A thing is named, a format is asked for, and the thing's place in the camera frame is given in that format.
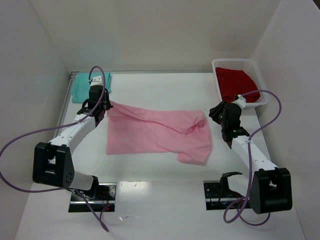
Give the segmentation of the pink t shirt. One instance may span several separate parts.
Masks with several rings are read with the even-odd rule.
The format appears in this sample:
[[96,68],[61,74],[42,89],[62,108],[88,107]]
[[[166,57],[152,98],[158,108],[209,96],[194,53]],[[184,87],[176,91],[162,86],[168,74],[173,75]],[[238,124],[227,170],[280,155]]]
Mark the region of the pink t shirt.
[[175,153],[184,164],[203,165],[212,151],[202,110],[149,110],[116,102],[106,112],[107,155]]

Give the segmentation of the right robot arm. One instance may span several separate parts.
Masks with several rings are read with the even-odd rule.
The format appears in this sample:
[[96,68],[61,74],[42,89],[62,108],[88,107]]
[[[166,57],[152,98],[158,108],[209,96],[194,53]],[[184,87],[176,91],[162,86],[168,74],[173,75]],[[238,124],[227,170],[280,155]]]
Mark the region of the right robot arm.
[[256,214],[291,210],[291,174],[285,167],[279,168],[272,163],[241,126],[240,117],[245,105],[241,97],[232,103],[222,101],[209,111],[209,117],[221,126],[223,141],[238,154],[251,174],[249,180],[240,172],[224,173],[220,178],[222,194],[249,195],[250,207]]

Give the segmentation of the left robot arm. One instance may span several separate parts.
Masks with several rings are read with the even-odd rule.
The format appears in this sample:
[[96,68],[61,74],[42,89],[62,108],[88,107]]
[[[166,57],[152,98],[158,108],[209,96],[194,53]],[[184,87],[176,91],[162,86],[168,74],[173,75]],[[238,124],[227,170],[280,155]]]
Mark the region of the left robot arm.
[[93,85],[89,97],[72,122],[50,142],[40,142],[34,149],[32,179],[35,183],[63,189],[95,192],[99,188],[96,176],[75,171],[72,154],[82,140],[104,119],[113,106],[102,85]]

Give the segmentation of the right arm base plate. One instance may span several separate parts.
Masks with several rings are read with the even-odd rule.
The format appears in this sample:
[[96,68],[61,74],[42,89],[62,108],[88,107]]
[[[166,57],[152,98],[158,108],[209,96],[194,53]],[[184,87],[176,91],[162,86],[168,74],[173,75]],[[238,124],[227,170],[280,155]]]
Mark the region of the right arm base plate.
[[242,198],[239,193],[225,193],[222,191],[220,181],[204,181],[204,196],[206,210],[225,210],[233,201]]

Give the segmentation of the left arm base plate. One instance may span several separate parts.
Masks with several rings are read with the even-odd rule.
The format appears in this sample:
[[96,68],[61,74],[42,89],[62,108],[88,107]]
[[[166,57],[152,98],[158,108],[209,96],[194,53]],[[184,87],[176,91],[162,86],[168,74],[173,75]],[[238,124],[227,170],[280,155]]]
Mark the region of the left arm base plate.
[[[101,212],[104,208],[106,208],[106,212],[114,212],[116,205],[116,190],[117,184],[115,182],[99,183],[99,190],[95,197],[88,197],[83,192],[81,193],[95,213]],[[70,197],[68,212],[88,213],[90,211],[91,210],[83,198],[78,193],[73,192]]]

